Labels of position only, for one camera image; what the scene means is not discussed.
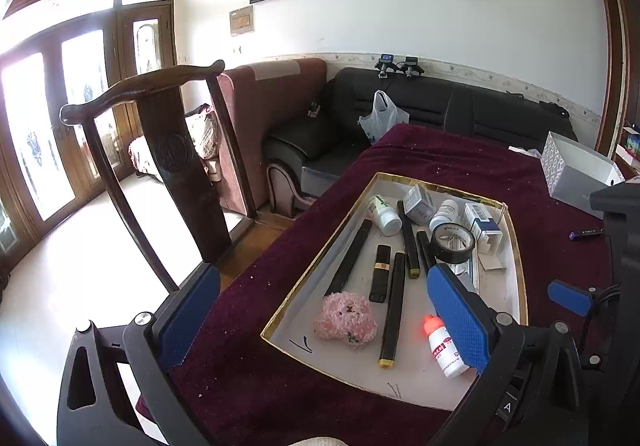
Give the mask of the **orange cap white bottle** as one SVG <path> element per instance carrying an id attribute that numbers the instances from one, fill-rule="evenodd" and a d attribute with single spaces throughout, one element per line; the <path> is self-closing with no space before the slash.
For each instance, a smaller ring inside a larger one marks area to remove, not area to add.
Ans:
<path id="1" fill-rule="evenodd" d="M 423 332 L 430 345 L 432 356 L 447 379 L 460 376 L 469 369 L 463 362 L 442 319 L 435 315 L 426 315 L 423 318 Z"/>

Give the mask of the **black tape roll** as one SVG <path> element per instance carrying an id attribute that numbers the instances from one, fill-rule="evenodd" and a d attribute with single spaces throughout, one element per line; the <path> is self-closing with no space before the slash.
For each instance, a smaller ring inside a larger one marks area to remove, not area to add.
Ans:
<path id="1" fill-rule="evenodd" d="M 459 265 L 469 261 L 475 244 L 469 229 L 456 223 L 443 223 L 432 231 L 430 250 L 440 262 Z"/>

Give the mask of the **yellow end black marker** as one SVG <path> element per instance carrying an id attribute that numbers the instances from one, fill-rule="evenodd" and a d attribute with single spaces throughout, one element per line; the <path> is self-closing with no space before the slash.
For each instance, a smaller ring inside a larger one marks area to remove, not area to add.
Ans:
<path id="1" fill-rule="evenodd" d="M 388 297 L 383 340 L 378 366 L 390 369 L 394 366 L 397 343 L 404 304 L 404 290 L 406 278 L 407 258 L 404 252 L 397 252 L 394 256 L 392 278 L 390 278 L 390 296 Z"/>

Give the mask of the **black lipstick gold band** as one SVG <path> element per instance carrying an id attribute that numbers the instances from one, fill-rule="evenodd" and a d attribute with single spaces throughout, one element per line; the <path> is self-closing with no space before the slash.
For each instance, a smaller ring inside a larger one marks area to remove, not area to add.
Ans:
<path id="1" fill-rule="evenodd" d="M 384 303 L 387 296 L 388 278 L 390 278 L 390 252 L 392 248 L 386 244 L 380 244 L 376 248 L 369 301 L 372 303 Z"/>

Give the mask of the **pink plush toy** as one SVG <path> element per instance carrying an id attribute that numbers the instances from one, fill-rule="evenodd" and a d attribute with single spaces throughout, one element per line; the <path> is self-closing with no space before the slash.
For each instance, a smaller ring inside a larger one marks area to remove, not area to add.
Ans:
<path id="1" fill-rule="evenodd" d="M 362 348 L 375 338 L 378 324 L 368 299 L 357 293 L 338 292 L 322 299 L 320 314 L 314 319 L 314 333 L 322 340 Z"/>

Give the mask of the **silver barcode medicine box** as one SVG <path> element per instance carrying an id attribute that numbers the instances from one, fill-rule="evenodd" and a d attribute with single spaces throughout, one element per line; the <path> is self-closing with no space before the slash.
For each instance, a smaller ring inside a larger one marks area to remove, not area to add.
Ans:
<path id="1" fill-rule="evenodd" d="M 419 184 L 410 187 L 402 202 L 406 216 L 419 226 L 427 226 L 436 213 L 431 193 Z"/>

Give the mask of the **black marker pink end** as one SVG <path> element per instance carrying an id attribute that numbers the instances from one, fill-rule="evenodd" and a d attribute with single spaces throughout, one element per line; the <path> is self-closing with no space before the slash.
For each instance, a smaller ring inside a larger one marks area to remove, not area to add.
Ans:
<path id="1" fill-rule="evenodd" d="M 332 278 L 329 288 L 326 289 L 325 296 L 329 296 L 335 293 L 341 293 L 347 283 L 352 270 L 355 267 L 360 252 L 366 243 L 369 232 L 373 226 L 370 219 L 365 219 L 356 232 L 355 238 L 348 247 L 345 256 L 342 259 L 340 266 L 337 267 L 336 272 Z"/>

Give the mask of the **blue small pen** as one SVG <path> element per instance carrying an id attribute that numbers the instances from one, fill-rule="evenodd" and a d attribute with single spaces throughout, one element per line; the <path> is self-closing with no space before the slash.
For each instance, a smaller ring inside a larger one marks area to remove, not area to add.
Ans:
<path id="1" fill-rule="evenodd" d="M 568 239 L 570 239 L 570 241 L 576 241 L 576 240 L 597 238 L 602 236 L 603 234 L 604 234 L 604 230 L 602 228 L 582 229 L 582 230 L 571 231 L 568 234 Z"/>

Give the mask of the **long white medicine box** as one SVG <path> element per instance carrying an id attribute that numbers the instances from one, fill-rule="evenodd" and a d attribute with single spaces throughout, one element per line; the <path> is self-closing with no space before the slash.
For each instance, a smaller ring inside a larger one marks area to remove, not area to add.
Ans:
<path id="1" fill-rule="evenodd" d="M 474 261 L 472 258 L 465 263 L 451 265 L 450 268 L 454 273 L 454 276 L 456 276 L 465 286 L 466 290 L 470 292 L 478 292 L 478 280 L 476 278 Z"/>

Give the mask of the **thin black pen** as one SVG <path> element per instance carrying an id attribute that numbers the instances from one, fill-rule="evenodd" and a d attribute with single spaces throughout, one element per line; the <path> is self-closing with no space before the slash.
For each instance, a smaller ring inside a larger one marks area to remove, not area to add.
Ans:
<path id="1" fill-rule="evenodd" d="M 416 237 L 412 229 L 412 222 L 405 212 L 404 201 L 397 201 L 397 212 L 401 220 L 402 239 L 407 256 L 408 276 L 410 279 L 418 279 L 421 273 L 420 258 L 416 247 Z"/>

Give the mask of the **maroon velvet tablecloth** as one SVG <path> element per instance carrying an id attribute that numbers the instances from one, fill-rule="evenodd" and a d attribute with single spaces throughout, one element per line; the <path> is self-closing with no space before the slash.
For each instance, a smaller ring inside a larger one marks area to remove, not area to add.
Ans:
<path id="1" fill-rule="evenodd" d="M 593 332 L 550 301 L 548 285 L 611 283 L 603 238 L 573 241 L 599 221 L 552 199 L 538 160 L 485 140 L 400 125 L 364 150 L 339 180 L 216 299 L 172 383 L 221 445 L 288 445 L 329 436 L 351 445 L 424 445 L 443 411 L 336 382 L 277 351 L 262 328 L 378 172 L 429 181 L 506 203 L 524 269 L 529 321 Z"/>

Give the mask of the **blue white medicine box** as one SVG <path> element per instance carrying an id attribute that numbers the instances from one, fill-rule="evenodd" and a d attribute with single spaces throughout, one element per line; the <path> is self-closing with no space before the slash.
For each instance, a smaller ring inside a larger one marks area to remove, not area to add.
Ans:
<path id="1" fill-rule="evenodd" d="M 472 232 L 478 253 L 495 255 L 500 247 L 502 231 L 482 203 L 467 202 L 464 206 L 465 227 Z"/>

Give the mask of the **grey shoe box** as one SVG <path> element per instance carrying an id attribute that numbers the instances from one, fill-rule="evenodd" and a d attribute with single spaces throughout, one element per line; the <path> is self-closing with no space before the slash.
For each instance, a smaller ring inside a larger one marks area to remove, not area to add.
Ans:
<path id="1" fill-rule="evenodd" d="M 541 167 L 552 199 L 597 218 L 602 213 L 591 208 L 591 193 L 624 181 L 613 161 L 554 132 L 548 134 L 544 144 Z"/>

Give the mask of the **red label white bottle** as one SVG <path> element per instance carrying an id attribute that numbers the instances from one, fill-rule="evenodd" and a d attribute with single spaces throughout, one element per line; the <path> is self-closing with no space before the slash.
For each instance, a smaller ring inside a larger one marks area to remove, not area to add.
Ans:
<path id="1" fill-rule="evenodd" d="M 434 216 L 431 218 L 428 227 L 434 231 L 442 224 L 456 223 L 459 219 L 459 206 L 453 199 L 442 201 Z"/>

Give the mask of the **green label white bottle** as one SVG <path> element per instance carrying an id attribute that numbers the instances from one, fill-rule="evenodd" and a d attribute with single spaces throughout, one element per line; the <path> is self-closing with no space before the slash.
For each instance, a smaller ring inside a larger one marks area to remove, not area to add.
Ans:
<path id="1" fill-rule="evenodd" d="M 383 236 L 395 236 L 401 231 L 402 221 L 398 213 L 380 195 L 372 195 L 368 200 L 367 210 Z"/>

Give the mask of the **dark wooden chair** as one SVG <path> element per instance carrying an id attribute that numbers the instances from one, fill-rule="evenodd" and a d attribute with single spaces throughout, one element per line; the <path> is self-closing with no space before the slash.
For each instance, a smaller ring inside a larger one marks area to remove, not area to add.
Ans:
<path id="1" fill-rule="evenodd" d="M 205 170 L 205 161 L 196 151 L 183 111 L 181 87 L 191 82 L 206 84 L 221 139 L 226 143 L 231 163 L 238 177 L 246 216 L 256 216 L 250 180 L 244 165 L 238 136 L 235 134 L 228 106 L 224 101 L 219 76 L 226 64 L 217 60 L 209 66 L 175 65 L 158 71 L 125 78 L 101 96 L 84 103 L 67 103 L 60 110 L 60 121 L 67 127 L 79 126 L 85 134 L 91 158 L 102 183 L 130 237 L 150 265 L 164 288 L 172 293 L 178 284 L 158 257 L 138 222 L 119 179 L 107 158 L 96 119 L 122 104 L 138 110 L 146 143 L 142 155 L 153 163 L 175 204 L 205 264 L 216 264 L 232 248 L 232 238 L 224 219 L 220 194 Z"/>

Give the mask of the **white plastic bag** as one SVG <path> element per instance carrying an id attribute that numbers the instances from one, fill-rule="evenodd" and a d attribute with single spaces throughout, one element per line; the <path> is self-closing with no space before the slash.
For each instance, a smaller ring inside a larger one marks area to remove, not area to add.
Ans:
<path id="1" fill-rule="evenodd" d="M 398 108 L 385 91 L 377 90 L 373 95 L 372 110 L 365 117 L 359 117 L 358 125 L 373 145 L 398 124 L 408 124 L 410 115 Z"/>

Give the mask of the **black leather sofa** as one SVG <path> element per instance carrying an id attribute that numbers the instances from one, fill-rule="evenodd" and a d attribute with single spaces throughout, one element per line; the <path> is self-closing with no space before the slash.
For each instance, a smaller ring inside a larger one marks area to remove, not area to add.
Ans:
<path id="1" fill-rule="evenodd" d="M 553 102 L 433 77 L 379 78 L 373 70 L 343 68 L 320 91 L 317 111 L 292 117 L 262 140 L 272 203 L 318 198 L 371 141 L 359 120 L 372 113 L 374 94 L 414 125 L 499 146 L 544 149 L 550 132 L 576 140 L 570 114 Z"/>

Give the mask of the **black clamp device right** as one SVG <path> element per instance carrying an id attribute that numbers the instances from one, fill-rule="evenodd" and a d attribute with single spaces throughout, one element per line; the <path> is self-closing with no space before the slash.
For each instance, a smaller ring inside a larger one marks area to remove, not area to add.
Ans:
<path id="1" fill-rule="evenodd" d="M 407 78 L 419 77 L 424 73 L 417 57 L 405 57 L 405 60 L 398 64 L 398 70 Z"/>

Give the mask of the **black clamp device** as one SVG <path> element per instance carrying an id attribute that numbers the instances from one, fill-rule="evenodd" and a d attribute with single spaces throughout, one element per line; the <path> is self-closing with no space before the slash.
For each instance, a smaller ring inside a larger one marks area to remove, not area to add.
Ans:
<path id="1" fill-rule="evenodd" d="M 398 66 L 395 64 L 392 54 L 381 54 L 374 67 L 378 70 L 378 78 L 380 80 L 386 80 L 390 74 L 395 74 L 398 71 Z"/>
<path id="2" fill-rule="evenodd" d="M 407 78 L 419 77 L 424 73 L 417 57 L 405 57 L 405 60 L 398 64 L 398 70 Z"/>

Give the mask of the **black clamp device left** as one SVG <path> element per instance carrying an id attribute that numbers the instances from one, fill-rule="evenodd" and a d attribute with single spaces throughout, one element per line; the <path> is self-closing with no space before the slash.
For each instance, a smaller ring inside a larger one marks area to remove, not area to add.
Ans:
<path id="1" fill-rule="evenodd" d="M 395 64 L 392 54 L 381 54 L 374 67 L 378 70 L 378 78 L 380 80 L 386 80 L 390 74 L 395 74 L 398 71 L 398 66 Z"/>

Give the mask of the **wooden glass doors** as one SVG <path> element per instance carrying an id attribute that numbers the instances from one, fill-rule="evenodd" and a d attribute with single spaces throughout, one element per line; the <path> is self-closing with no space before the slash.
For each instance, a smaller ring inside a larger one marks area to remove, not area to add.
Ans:
<path id="1" fill-rule="evenodd" d="M 33 247 L 102 191 L 79 127 L 58 117 L 174 65 L 174 0 L 17 0 L 1 21 L 1 198 Z"/>

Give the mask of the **small wall plaque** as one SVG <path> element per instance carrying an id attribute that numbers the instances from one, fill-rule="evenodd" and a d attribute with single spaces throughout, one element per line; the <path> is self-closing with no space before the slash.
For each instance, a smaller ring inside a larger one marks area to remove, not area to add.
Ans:
<path id="1" fill-rule="evenodd" d="M 229 13 L 230 34 L 238 36 L 254 31 L 254 9 L 252 6 L 233 10 Z"/>

